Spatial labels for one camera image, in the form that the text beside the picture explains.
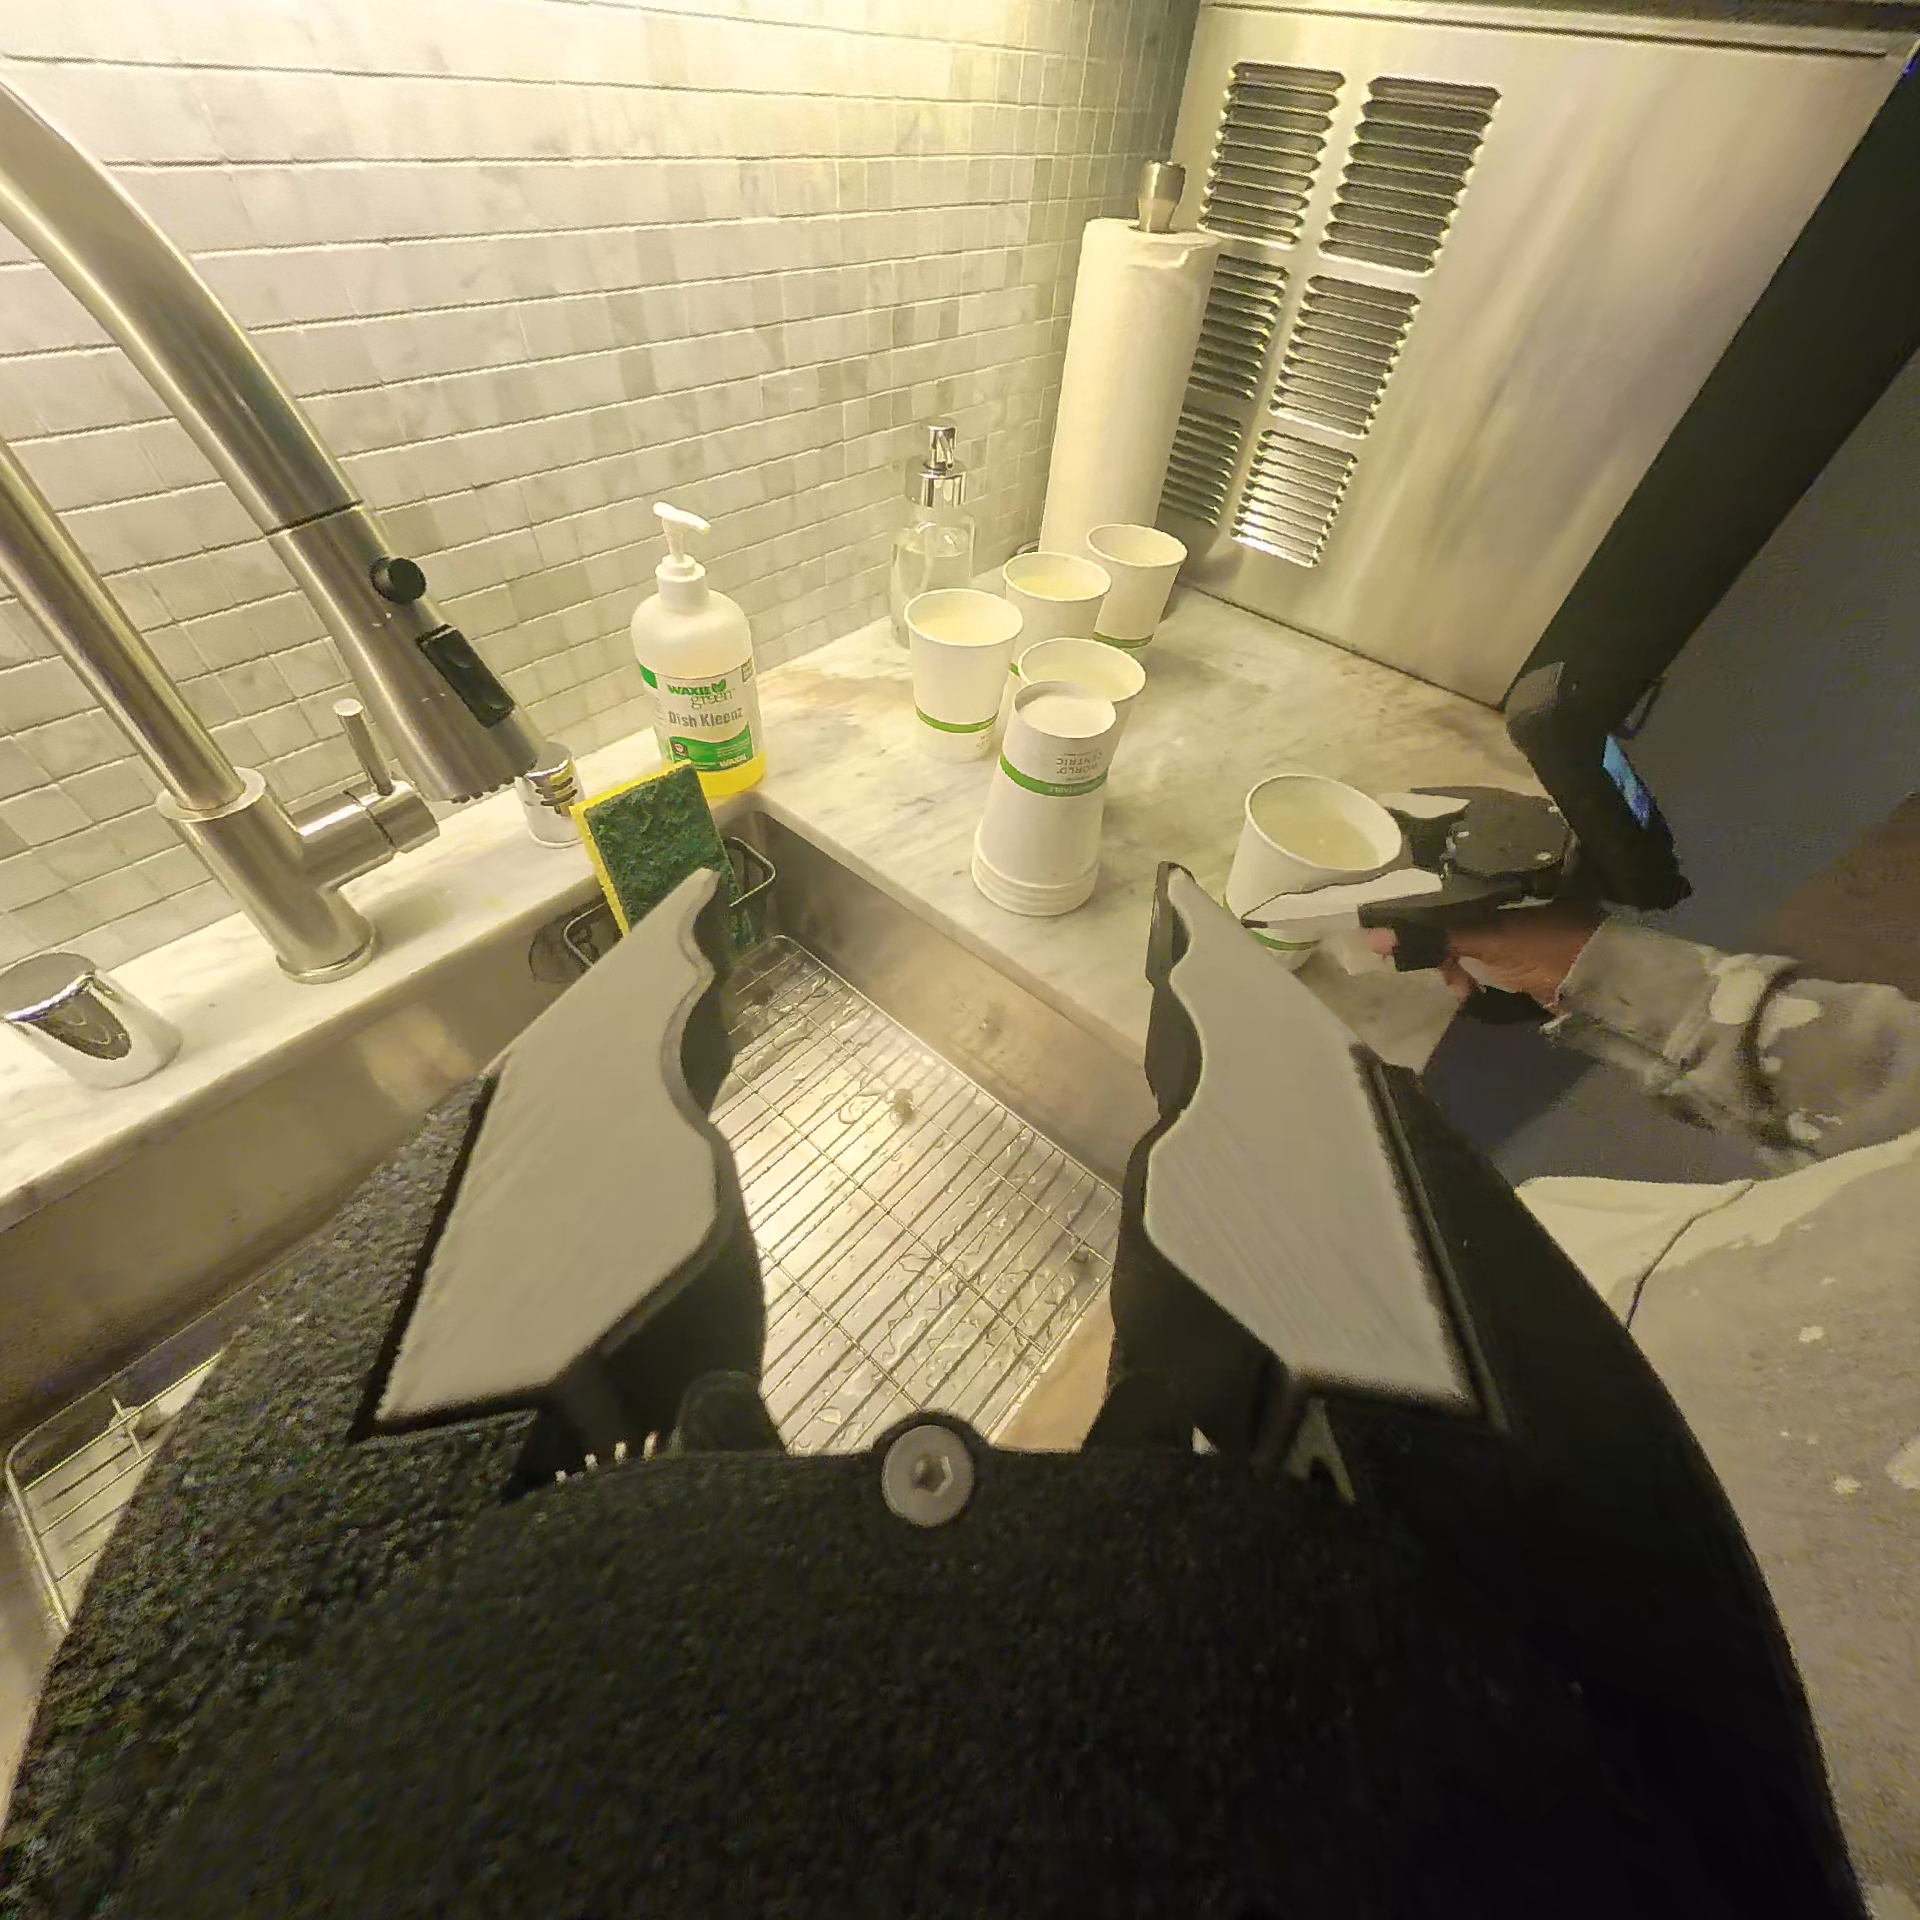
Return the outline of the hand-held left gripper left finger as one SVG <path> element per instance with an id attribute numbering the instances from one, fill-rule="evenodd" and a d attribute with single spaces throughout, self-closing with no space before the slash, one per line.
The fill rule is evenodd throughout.
<path id="1" fill-rule="evenodd" d="M 758 1377 L 761 1265 L 712 1120 L 733 1067 L 728 911 L 694 868 L 506 1047 L 376 1427 L 671 1427 L 696 1379 Z"/>

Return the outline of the person's right hand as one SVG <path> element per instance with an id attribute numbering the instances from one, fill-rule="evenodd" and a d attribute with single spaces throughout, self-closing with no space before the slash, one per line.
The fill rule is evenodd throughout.
<path id="1" fill-rule="evenodd" d="M 1560 991 L 1602 922 L 1602 911 L 1588 904 L 1497 911 L 1489 919 L 1450 928 L 1440 976 L 1462 1002 L 1476 993 L 1504 993 L 1557 1018 Z"/>

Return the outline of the person's pale patterned clothing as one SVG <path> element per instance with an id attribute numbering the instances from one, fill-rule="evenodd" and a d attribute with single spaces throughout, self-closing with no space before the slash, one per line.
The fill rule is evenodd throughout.
<path id="1" fill-rule="evenodd" d="M 1866 1910 L 1916 1915 L 1916 1135 L 1756 1183 L 1543 1178 L 1519 1198 L 1706 1451 L 1802 1676 Z"/>

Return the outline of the white paper cup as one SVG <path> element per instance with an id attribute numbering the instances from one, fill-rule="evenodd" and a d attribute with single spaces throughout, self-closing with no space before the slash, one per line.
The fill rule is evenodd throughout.
<path id="1" fill-rule="evenodd" d="M 1112 588 L 1100 563 L 1056 551 L 1012 556 L 1001 566 L 998 578 L 1002 600 L 1022 617 L 1015 659 L 1045 640 L 1093 639 Z"/>
<path id="2" fill-rule="evenodd" d="M 1151 643 L 1186 566 L 1183 543 L 1156 527 L 1110 522 L 1088 531 L 1086 548 L 1110 583 L 1093 636 L 1127 652 L 1143 650 Z"/>
<path id="3" fill-rule="evenodd" d="M 1048 639 L 1022 650 L 1015 659 L 1022 686 L 1064 684 L 1108 703 L 1127 716 L 1144 691 L 1143 662 L 1100 639 Z"/>
<path id="4" fill-rule="evenodd" d="M 1391 871 L 1404 848 L 1398 822 L 1356 786 L 1270 775 L 1244 799 L 1223 906 L 1237 922 L 1270 922 L 1294 896 Z"/>
<path id="5" fill-rule="evenodd" d="M 994 593 L 944 588 L 912 598 L 903 614 L 912 742 L 936 761 L 988 760 L 1023 631 L 1022 610 Z"/>

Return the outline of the steel gooseneck faucet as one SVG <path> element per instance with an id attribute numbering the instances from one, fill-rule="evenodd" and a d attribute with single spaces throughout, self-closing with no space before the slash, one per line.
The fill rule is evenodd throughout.
<path id="1" fill-rule="evenodd" d="M 8 448 L 5 585 L 148 763 L 157 811 L 278 969 L 303 986 L 346 976 L 375 955 L 376 928 L 344 886 L 437 839 L 433 802 L 528 777 L 543 738 L 199 270 L 8 87 L 1 216 L 146 377 L 319 614 L 360 703 L 343 714 L 360 785 L 289 811 L 260 772 L 234 766 Z"/>

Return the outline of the stainless steel vented appliance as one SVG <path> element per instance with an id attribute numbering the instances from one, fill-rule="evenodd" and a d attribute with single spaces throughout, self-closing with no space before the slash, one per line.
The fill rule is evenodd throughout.
<path id="1" fill-rule="evenodd" d="M 1497 706 L 1913 54 L 1916 6 L 1201 6 L 1186 583 Z"/>

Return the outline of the yellow green sponge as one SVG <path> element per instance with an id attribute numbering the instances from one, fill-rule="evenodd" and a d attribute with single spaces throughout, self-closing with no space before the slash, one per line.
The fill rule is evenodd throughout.
<path id="1" fill-rule="evenodd" d="M 568 809 L 616 932 L 641 923 L 682 879 L 710 871 L 718 896 L 737 902 L 728 847 L 690 763 L 577 801 Z"/>

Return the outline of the paper towel roll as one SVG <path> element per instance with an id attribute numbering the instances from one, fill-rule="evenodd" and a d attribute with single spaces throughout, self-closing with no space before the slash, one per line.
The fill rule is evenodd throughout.
<path id="1" fill-rule="evenodd" d="M 1210 232 L 1086 227 L 1072 289 L 1040 548 L 1081 553 L 1102 524 L 1151 524 L 1216 260 Z"/>

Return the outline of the stainless steel sink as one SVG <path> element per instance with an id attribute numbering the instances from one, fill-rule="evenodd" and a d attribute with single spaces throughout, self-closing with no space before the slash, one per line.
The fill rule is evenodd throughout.
<path id="1" fill-rule="evenodd" d="M 797 939 L 1117 1190 L 1124 1150 L 1144 1127 L 1135 1060 L 765 811 L 750 815 L 737 838 L 776 864 L 765 939 Z M 585 906 L 597 902 L 565 906 L 528 939 L 511 935 L 453 967 L 428 1008 L 453 1012 L 460 1041 L 479 1041 L 478 995 L 506 986 L 525 945 L 535 991 L 509 1042 L 583 976 L 559 926 Z M 369 1170 L 321 1193 L 281 1152 L 247 1160 L 248 1187 L 201 1174 L 183 1198 L 161 1198 L 160 1174 L 184 1167 L 184 1152 L 172 1150 L 157 1170 L 106 1175 L 5 1228 L 5 1678 L 18 1694 L 37 1687 L 157 1439 L 232 1323 Z M 1061 1369 L 1084 1354 L 1100 1388 L 1103 1337 L 1105 1300 L 1023 1404 L 1037 1391 L 1052 1396 Z M 1023 1404 L 994 1435 L 1018 1430 Z"/>

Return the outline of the stack of paper cups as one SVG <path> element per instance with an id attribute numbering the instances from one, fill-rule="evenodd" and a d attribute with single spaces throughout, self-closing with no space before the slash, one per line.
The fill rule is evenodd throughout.
<path id="1" fill-rule="evenodd" d="M 1090 902 L 1117 745 L 1110 699 L 1072 682 L 1022 684 L 968 867 L 989 904 L 1053 919 Z"/>

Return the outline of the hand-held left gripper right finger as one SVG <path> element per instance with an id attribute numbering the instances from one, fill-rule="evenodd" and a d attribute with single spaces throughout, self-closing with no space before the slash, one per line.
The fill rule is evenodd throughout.
<path id="1" fill-rule="evenodd" d="M 1481 1404 L 1378 1057 L 1177 862 L 1144 976 L 1156 1118 L 1127 1163 L 1117 1368 L 1192 1410 Z"/>

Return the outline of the dish soap pump bottle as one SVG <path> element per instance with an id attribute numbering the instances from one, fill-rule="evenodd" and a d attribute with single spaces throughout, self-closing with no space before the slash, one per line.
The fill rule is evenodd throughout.
<path id="1" fill-rule="evenodd" d="M 709 801 L 751 792 L 765 772 L 765 735 L 750 619 L 709 585 L 692 551 L 710 527 L 657 500 L 664 553 L 655 593 L 631 617 L 631 648 L 647 686 L 657 760 L 690 768 Z"/>

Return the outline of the person's right forearm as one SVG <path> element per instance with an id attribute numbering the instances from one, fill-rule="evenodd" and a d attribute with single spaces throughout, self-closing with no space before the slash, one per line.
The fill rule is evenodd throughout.
<path id="1" fill-rule="evenodd" d="M 1815 979 L 1783 955 L 1609 919 L 1572 963 L 1548 1036 L 1774 1170 L 1918 1127 L 1916 999 Z"/>

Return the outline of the glass soap dispenser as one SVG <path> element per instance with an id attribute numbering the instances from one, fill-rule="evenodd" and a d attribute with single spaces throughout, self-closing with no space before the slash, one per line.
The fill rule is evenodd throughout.
<path id="1" fill-rule="evenodd" d="M 897 631 L 905 630 L 905 609 L 913 598 L 968 585 L 973 544 L 968 470 L 960 457 L 957 433 L 950 422 L 934 423 L 903 479 L 903 522 L 888 568 L 888 610 Z"/>

